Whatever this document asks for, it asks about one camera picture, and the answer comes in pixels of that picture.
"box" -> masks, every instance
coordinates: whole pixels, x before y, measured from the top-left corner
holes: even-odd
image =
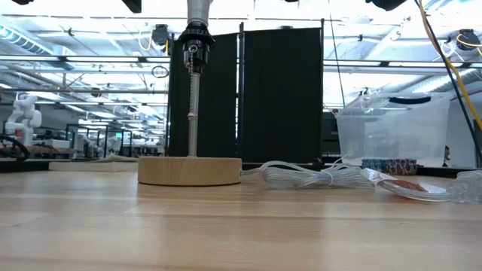
[[[344,163],[362,159],[415,159],[442,166],[450,107],[449,93],[363,95],[337,115]]]

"person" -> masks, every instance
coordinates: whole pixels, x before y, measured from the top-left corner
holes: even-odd
[[[449,146],[445,145],[445,157],[444,157],[444,164],[443,167],[449,167],[450,165],[450,148]]]

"workbench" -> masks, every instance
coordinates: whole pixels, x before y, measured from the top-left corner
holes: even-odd
[[[420,202],[378,188],[161,187],[136,179],[1,174],[0,269],[482,270],[478,204]]]

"plastic storage container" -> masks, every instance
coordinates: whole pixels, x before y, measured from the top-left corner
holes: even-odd
[[[444,163],[449,93],[383,93],[358,97],[337,115],[344,163],[415,159]]]

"round wooden base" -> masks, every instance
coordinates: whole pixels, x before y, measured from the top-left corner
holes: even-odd
[[[208,186],[240,183],[241,159],[207,157],[141,157],[141,184]]]

